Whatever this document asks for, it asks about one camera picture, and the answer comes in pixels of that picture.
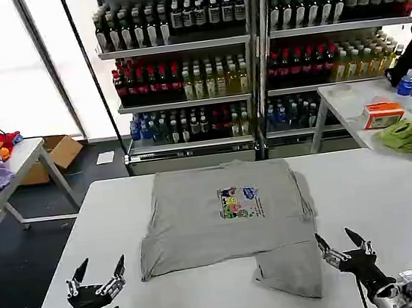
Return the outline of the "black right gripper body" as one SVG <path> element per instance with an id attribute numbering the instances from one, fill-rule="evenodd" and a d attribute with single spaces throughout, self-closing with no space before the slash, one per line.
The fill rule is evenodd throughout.
<path id="1" fill-rule="evenodd" d="M 376 266 L 377 255 L 375 252 L 368 254 L 365 250 L 352 250 L 344 252 L 349 256 L 341 262 L 342 272 L 350 272 L 363 284 L 369 298 L 374 298 L 380 289 L 395 282 L 393 277 L 386 276 Z"/>

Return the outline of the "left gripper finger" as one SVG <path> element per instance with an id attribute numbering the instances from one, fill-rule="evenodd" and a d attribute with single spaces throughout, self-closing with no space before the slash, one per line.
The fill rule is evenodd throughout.
<path id="1" fill-rule="evenodd" d="M 124 264 L 124 255 L 121 255 L 119 258 L 119 262 L 116 264 L 113 276 L 109 279 L 108 282 L 106 282 L 102 287 L 100 287 L 96 291 L 97 295 L 107 295 L 108 297 L 116 297 L 120 293 L 122 287 L 125 285 Z"/>
<path id="2" fill-rule="evenodd" d="M 72 276 L 71 280 L 67 280 L 66 285 L 68 288 L 67 291 L 67 297 L 68 298 L 73 298 L 74 296 L 78 295 L 78 290 L 80 288 L 80 285 L 82 283 L 82 280 L 84 279 L 85 272 L 87 270 L 87 265 L 88 265 L 88 259 L 86 258 L 81 265 L 79 265 L 78 268 L 74 271 L 74 274 Z"/>

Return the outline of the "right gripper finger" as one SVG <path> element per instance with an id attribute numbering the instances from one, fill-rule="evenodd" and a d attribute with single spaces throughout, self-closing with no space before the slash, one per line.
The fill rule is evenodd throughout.
<path id="1" fill-rule="evenodd" d="M 345 263 L 349 260 L 349 256 L 342 252 L 337 251 L 329 246 L 329 244 L 318 233 L 314 234 L 318 248 L 322 252 L 322 258 L 330 266 L 336 268 L 339 271 L 345 270 Z"/>
<path id="2" fill-rule="evenodd" d="M 375 254 L 375 251 L 372 248 L 371 241 L 365 240 L 364 238 L 361 237 L 360 234 L 354 232 L 353 230 L 350 230 L 347 227 L 345 228 L 345 232 L 348 235 L 348 237 L 351 239 L 351 241 L 358 247 L 358 249 L 361 249 L 367 255 Z"/>

